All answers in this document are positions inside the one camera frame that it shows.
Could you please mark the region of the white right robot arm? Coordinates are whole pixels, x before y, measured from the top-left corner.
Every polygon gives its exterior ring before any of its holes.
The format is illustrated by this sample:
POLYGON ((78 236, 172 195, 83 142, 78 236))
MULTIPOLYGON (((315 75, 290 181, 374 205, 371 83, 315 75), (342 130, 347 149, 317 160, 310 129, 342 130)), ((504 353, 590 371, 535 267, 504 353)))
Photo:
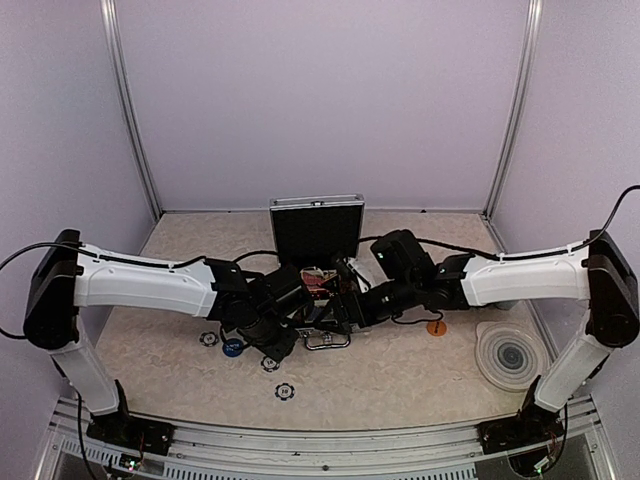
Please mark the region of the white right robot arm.
POLYGON ((459 250, 434 263, 409 230, 396 230, 370 247, 386 282, 363 293, 349 292, 338 317, 369 327, 417 306, 462 311, 503 302, 568 298, 588 303, 574 339, 528 393, 529 407, 513 419, 511 433, 535 442, 579 386, 616 348, 639 335, 638 281, 603 230, 556 250, 520 255, 459 250))

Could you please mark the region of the grey striped plate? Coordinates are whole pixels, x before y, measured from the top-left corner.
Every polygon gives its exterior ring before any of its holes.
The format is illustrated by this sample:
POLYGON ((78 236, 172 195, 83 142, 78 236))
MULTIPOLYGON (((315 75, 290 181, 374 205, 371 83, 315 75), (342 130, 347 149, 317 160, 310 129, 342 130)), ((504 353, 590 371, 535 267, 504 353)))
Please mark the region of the grey striped plate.
POLYGON ((474 353, 485 379, 511 393, 527 391, 550 365, 542 341, 516 323, 478 324, 474 353))

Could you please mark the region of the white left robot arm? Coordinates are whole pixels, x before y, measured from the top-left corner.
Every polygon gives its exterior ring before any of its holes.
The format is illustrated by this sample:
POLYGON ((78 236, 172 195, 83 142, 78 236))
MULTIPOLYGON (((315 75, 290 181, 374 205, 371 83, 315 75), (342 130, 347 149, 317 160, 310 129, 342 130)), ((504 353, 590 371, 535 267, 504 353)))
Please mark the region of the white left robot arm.
POLYGON ((81 309, 132 307, 217 321, 280 362, 298 338, 291 315, 312 302, 291 265, 261 274, 206 256, 174 262, 123 255, 85 244, 71 229, 42 246, 47 253, 31 279, 24 335, 48 351, 89 412, 101 416, 102 430, 121 445, 133 443, 140 424, 124 410, 122 387, 87 339, 81 309))

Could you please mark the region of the blue round button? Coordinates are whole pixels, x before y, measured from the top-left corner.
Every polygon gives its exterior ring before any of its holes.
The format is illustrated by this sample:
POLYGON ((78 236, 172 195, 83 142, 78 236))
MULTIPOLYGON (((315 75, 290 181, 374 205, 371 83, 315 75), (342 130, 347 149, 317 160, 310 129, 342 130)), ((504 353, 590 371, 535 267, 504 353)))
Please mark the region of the blue round button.
POLYGON ((245 345, 239 339, 230 339, 224 342, 222 349, 227 357, 236 358, 243 353, 245 345))

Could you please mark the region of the aluminium poker chip case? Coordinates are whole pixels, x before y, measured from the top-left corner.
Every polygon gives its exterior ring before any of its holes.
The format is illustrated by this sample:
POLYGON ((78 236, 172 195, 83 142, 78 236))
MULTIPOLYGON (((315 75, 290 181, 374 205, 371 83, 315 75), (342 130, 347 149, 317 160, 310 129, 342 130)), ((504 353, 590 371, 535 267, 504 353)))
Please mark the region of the aluminium poker chip case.
MULTIPOLYGON (((269 212, 276 252, 285 265, 319 278, 339 272, 334 260, 357 257, 365 208, 360 194, 272 199, 269 212)), ((326 302, 314 301, 292 317, 310 351, 342 349, 351 343, 348 327, 321 318, 326 302)))

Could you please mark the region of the red playing card deck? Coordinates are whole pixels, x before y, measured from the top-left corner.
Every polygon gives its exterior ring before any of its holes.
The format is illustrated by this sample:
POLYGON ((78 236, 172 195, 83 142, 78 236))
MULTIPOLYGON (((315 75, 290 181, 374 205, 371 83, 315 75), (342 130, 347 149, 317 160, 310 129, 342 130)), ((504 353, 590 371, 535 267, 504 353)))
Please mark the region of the red playing card deck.
POLYGON ((331 294, 328 283, 337 276, 337 271, 309 267, 302 269, 300 275, 307 290, 313 297, 325 298, 331 294))

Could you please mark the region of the single black white chip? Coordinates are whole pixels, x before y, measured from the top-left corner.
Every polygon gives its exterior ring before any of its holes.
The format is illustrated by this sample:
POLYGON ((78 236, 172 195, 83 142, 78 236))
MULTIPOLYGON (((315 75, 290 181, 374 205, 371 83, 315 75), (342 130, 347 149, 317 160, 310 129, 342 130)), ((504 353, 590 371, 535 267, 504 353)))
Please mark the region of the single black white chip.
POLYGON ((288 401, 295 396, 295 387, 286 382, 280 383, 275 387, 274 395, 281 401, 288 401))

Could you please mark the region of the orange round button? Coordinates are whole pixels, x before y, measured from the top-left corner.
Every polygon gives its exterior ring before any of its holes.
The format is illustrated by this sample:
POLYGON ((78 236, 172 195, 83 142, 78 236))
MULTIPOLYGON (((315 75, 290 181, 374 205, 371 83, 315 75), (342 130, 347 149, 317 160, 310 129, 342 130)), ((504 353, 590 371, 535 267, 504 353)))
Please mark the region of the orange round button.
POLYGON ((441 337, 447 333, 447 325, 443 320, 429 320, 426 331, 434 337, 441 337))

